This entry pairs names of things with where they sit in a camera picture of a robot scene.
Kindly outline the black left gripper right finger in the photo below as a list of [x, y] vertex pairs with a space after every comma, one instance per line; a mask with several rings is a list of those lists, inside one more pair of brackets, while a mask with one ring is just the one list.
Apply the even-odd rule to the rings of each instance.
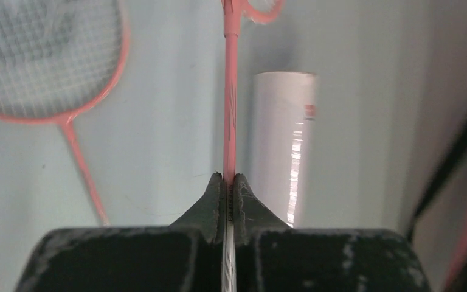
[[233, 183], [238, 291], [430, 291], [406, 239], [387, 229], [294, 229]]

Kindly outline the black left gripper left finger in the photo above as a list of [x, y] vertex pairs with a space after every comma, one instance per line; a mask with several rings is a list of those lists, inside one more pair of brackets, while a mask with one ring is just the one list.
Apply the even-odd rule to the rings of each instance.
[[16, 291], [221, 291], [223, 178], [169, 226], [61, 228], [33, 249]]

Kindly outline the white shuttlecock tube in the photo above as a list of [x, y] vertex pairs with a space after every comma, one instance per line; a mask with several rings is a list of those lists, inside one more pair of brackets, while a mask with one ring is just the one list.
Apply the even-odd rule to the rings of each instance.
[[273, 71], [254, 77], [248, 177], [255, 196], [284, 224], [300, 226], [316, 125], [318, 78]]

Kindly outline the pink sport racket bag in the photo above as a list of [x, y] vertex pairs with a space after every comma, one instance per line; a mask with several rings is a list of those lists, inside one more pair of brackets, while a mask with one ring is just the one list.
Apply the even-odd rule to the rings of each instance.
[[430, 285], [443, 291], [467, 210], [467, 113], [421, 190], [406, 229]]

